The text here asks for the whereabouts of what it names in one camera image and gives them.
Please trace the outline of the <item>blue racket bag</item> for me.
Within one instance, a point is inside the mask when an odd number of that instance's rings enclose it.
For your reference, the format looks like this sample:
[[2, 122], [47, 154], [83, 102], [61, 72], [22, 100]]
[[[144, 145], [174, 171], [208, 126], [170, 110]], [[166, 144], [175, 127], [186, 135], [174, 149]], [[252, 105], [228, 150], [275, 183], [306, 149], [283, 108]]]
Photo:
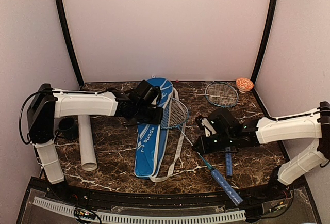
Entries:
[[[149, 79], [147, 82], [153, 86], [160, 87], [161, 100], [158, 106], [163, 108], [163, 112], [165, 109], [168, 109], [167, 105], [171, 98], [179, 100], [178, 92], [170, 80], [156, 77]], [[168, 124], [167, 118], [163, 117], [162, 121], [165, 121], [165, 124]], [[162, 129], [161, 124], [138, 124], [134, 170], [136, 177], [149, 179], [154, 183], [160, 183], [173, 175], [174, 167], [180, 157], [184, 141], [184, 137], [181, 133], [174, 159], [168, 168], [167, 175], [165, 177], [158, 176], [165, 155], [170, 130], [171, 129]]]

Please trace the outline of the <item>blue badminton racket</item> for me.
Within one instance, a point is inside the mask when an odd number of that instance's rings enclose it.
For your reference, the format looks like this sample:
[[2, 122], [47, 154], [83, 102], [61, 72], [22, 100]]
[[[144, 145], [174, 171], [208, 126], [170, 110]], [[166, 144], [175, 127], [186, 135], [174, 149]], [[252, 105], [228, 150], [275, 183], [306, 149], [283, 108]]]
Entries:
[[[236, 106], [239, 100], [236, 89], [226, 82], [211, 82], [205, 89], [207, 101], [217, 107], [230, 108]], [[226, 176], [233, 176], [232, 151], [225, 148]]]
[[[183, 131], [184, 124], [189, 118], [189, 111], [187, 107], [178, 99], [171, 98], [168, 105], [168, 109], [164, 110], [163, 117], [168, 119], [168, 124], [165, 124], [165, 121], [162, 121], [162, 129], [178, 129], [180, 130], [183, 137], [193, 145], [192, 141], [186, 136]], [[221, 173], [216, 170], [205, 158], [198, 152], [199, 157], [202, 159], [208, 170], [210, 171], [214, 180], [219, 184], [219, 186], [224, 190], [227, 196], [231, 199], [235, 206], [239, 206], [243, 199], [241, 196], [231, 187], [231, 185], [225, 180]]]

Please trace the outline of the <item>white shuttlecock tube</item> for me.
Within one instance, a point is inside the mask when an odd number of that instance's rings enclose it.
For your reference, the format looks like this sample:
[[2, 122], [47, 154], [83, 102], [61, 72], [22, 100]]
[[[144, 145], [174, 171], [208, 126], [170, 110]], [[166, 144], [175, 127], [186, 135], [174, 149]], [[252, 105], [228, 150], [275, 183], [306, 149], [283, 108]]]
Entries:
[[97, 161], [93, 144], [90, 116], [78, 116], [78, 131], [81, 167], [84, 171], [93, 171], [97, 168]]

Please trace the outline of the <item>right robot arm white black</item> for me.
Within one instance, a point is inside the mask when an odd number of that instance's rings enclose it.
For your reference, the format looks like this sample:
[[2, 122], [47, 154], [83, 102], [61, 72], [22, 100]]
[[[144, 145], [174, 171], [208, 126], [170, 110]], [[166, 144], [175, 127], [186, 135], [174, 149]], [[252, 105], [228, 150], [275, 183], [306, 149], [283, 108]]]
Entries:
[[322, 163], [329, 162], [329, 102], [320, 102], [312, 110], [283, 117], [265, 116], [240, 123], [225, 108], [218, 108], [196, 122], [205, 134], [198, 137], [192, 149], [201, 155], [224, 151], [227, 147], [257, 147], [274, 141], [313, 139], [312, 143], [289, 162], [277, 167], [263, 196], [274, 200], [283, 186]]

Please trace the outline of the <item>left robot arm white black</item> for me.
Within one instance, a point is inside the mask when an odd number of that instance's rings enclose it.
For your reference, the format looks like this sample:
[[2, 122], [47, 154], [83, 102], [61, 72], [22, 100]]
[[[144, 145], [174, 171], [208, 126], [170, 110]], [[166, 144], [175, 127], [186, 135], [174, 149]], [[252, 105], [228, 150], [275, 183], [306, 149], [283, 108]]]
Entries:
[[67, 186], [54, 145], [54, 120], [68, 116], [99, 115], [135, 119], [139, 123], [160, 124], [163, 108], [159, 106], [161, 90], [146, 80], [127, 92], [109, 88], [105, 91], [68, 91], [55, 89], [44, 83], [25, 103], [28, 133], [22, 136], [24, 144], [32, 144], [52, 192], [61, 201], [73, 197]]

